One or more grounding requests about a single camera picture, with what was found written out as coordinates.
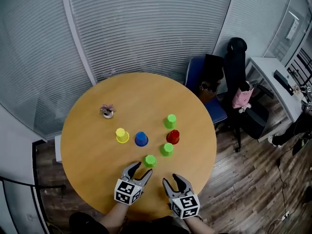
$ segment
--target sneaker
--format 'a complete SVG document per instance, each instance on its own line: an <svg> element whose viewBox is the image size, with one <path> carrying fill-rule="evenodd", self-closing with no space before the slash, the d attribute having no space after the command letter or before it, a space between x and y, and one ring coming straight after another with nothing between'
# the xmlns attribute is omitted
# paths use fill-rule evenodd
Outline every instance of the sneaker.
<svg viewBox="0 0 312 234"><path fill-rule="evenodd" d="M269 142L270 144L272 144L274 147L276 147L276 145L274 145L274 144L272 143L274 136L273 136L273 135L270 135L270 136L268 137L268 142Z"/></svg>

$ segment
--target yellow cup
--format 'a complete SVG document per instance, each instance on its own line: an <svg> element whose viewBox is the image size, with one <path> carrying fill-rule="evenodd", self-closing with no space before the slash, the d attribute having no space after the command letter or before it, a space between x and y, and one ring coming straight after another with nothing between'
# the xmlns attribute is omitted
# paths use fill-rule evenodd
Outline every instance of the yellow cup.
<svg viewBox="0 0 312 234"><path fill-rule="evenodd" d="M116 139L121 144L126 143L129 140L129 133L123 128L118 128L116 130Z"/></svg>

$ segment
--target blue chair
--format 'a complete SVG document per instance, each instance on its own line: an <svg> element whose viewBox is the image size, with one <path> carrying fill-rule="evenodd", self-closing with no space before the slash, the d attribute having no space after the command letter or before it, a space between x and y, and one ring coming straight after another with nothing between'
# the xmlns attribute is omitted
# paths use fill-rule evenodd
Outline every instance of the blue chair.
<svg viewBox="0 0 312 234"><path fill-rule="evenodd" d="M191 90L193 93L198 90L198 78L201 74L205 62L205 57L194 57L190 60L189 67L186 73L185 86ZM205 104L205 107L210 114L213 123L216 124L225 120L228 116L226 112L221 107L221 104L217 97Z"/></svg>

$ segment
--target white desk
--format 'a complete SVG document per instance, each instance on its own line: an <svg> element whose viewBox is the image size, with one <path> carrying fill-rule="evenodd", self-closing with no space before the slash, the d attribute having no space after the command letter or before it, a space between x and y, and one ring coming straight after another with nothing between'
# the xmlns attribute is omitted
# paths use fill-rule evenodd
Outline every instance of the white desk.
<svg viewBox="0 0 312 234"><path fill-rule="evenodd" d="M303 94L290 95L285 88L273 77L274 72L278 70L288 81L291 87L296 85L296 82L292 76L287 72L287 69L279 62L276 58L261 58L261 57L251 57L248 66L246 67L246 74L248 74L252 68L254 68L268 83L271 87L273 93L281 103L282 107L286 111L289 120L281 123L276 129L269 132L268 134L262 136L258 141L261 142L266 139L269 135L275 134L280 131L287 124L295 122L302 113L301 109L301 99Z"/></svg>

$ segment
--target pink bag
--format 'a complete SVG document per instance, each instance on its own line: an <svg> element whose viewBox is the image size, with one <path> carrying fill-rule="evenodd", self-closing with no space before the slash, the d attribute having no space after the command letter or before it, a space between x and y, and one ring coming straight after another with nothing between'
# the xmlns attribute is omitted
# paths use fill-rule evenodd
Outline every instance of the pink bag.
<svg viewBox="0 0 312 234"><path fill-rule="evenodd" d="M254 88L252 88L249 91L242 92L239 88L237 90L236 95L234 96L232 100L233 108L239 108L239 107L245 106L249 102L249 99L252 96L253 91L254 91Z"/></svg>

